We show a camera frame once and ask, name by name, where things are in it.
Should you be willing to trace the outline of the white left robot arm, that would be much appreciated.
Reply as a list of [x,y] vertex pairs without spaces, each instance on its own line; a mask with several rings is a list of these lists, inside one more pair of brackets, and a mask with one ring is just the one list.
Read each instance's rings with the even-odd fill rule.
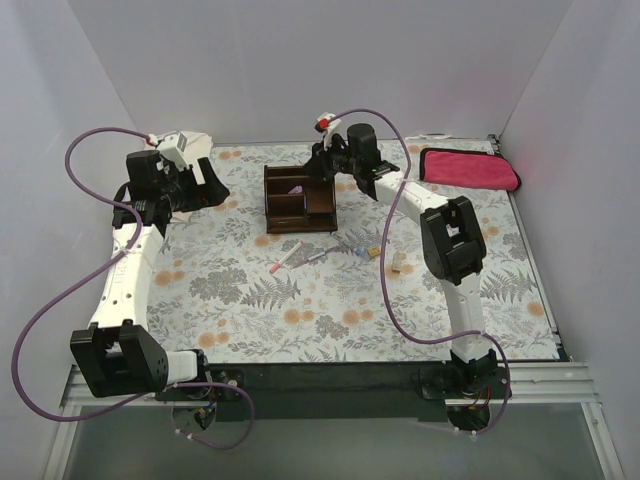
[[154,264],[174,213],[222,204],[230,192],[207,157],[183,167],[157,150],[126,158],[128,182],[115,194],[110,266],[95,313],[70,339],[73,357],[97,398],[161,392],[178,384],[193,400],[213,386],[200,349],[165,350],[149,333]]

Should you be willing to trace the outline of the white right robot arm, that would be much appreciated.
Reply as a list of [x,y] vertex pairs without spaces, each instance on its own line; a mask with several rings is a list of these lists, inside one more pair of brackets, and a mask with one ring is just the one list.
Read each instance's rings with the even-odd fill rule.
[[440,281],[448,309],[451,383],[464,397],[479,395],[497,370],[497,357],[486,337],[479,294],[486,245],[471,201],[437,195],[410,180],[408,170],[384,161],[371,125],[354,124],[343,138],[336,132],[339,124],[329,116],[317,120],[322,140],[312,146],[305,172],[321,180],[350,175],[361,192],[388,205],[390,214],[400,212],[420,227],[425,264]]

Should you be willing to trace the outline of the pink white pen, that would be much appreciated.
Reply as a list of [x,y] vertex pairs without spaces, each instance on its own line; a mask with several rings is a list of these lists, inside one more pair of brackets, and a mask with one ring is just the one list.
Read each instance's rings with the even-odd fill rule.
[[289,260],[289,258],[302,247],[302,245],[303,243],[301,241],[298,241],[284,254],[284,256],[280,260],[274,263],[274,265],[269,269],[269,273],[274,274],[277,270],[279,270]]

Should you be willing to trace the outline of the blue correction pen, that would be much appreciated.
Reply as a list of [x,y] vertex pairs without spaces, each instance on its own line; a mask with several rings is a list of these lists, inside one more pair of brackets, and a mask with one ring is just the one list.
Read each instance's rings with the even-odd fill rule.
[[331,232],[330,236],[337,241],[342,247],[346,248],[349,252],[353,253],[359,258],[365,259],[369,257],[369,253],[366,247],[357,245],[356,243],[345,239],[337,232]]

